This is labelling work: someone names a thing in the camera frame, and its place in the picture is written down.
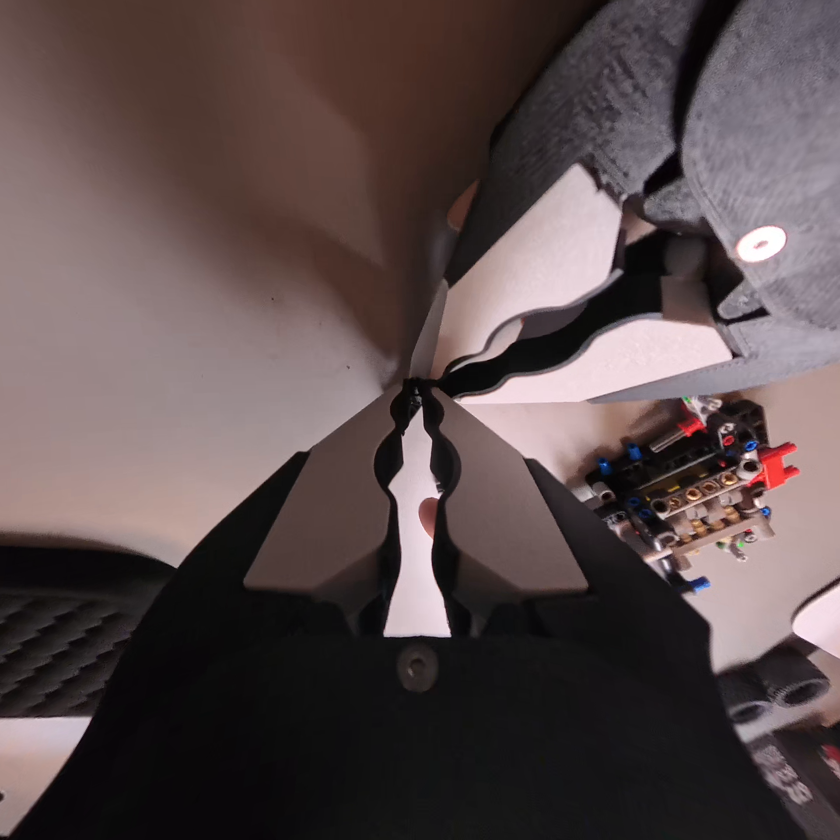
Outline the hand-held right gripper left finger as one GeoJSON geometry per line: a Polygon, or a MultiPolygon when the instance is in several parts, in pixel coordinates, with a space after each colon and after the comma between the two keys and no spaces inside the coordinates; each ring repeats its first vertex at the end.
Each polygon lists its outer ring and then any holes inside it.
{"type": "Polygon", "coordinates": [[[400,570],[396,502],[411,390],[395,385],[306,454],[244,578],[255,592],[337,606],[356,632],[380,632],[400,570]]]}

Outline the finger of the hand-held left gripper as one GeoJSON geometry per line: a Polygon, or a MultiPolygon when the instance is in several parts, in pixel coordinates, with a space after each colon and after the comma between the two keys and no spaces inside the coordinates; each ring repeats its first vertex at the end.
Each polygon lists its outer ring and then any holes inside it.
{"type": "Polygon", "coordinates": [[[442,279],[416,342],[410,375],[447,372],[498,357],[531,316],[572,307],[613,271],[622,212],[574,164],[459,279],[442,279]]]}
{"type": "Polygon", "coordinates": [[[574,317],[529,329],[498,355],[448,373],[448,395],[473,403],[574,403],[727,362],[732,353],[696,276],[622,276],[573,307],[574,317]]]}

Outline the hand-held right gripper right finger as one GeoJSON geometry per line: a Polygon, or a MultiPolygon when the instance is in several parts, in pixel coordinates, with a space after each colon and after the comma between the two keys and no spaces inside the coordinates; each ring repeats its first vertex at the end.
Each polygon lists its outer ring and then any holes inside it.
{"type": "Polygon", "coordinates": [[[437,387],[424,387],[422,406],[439,491],[432,566],[450,634],[479,635],[501,606],[586,593],[526,459],[437,387]]]}

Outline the multicolour lego chassis assembly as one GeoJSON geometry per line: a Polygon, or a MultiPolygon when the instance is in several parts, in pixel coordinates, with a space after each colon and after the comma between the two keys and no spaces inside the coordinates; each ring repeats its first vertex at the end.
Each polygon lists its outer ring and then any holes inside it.
{"type": "Polygon", "coordinates": [[[683,396],[679,422],[656,439],[600,458],[574,494],[682,595],[710,587],[693,580],[692,558],[713,546],[738,562],[774,537],[766,497],[801,471],[792,442],[772,446],[765,411],[750,400],[683,396]]]}

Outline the black lego box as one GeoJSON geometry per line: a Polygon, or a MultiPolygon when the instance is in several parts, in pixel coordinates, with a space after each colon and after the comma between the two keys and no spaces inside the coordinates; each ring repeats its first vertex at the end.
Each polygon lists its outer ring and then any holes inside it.
{"type": "Polygon", "coordinates": [[[808,838],[839,838],[839,724],[779,729],[747,745],[808,838]]]}

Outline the person's left hand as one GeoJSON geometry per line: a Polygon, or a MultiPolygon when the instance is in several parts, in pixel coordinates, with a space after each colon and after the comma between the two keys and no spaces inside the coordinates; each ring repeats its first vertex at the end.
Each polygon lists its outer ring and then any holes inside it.
{"type": "Polygon", "coordinates": [[[452,231],[459,233],[462,230],[479,187],[480,180],[470,183],[447,210],[446,223],[452,231]]]}

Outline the black dimpled cushion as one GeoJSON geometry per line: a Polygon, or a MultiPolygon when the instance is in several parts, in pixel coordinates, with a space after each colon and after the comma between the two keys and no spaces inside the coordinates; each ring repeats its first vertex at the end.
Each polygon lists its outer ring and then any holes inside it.
{"type": "Polygon", "coordinates": [[[94,543],[3,544],[1,717],[91,717],[175,571],[94,543]]]}

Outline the white rounded stand base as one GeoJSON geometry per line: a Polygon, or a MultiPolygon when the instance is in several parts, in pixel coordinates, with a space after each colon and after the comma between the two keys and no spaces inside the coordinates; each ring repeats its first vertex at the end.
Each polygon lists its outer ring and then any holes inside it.
{"type": "Polygon", "coordinates": [[[839,659],[839,579],[809,595],[792,617],[793,635],[839,659]]]}

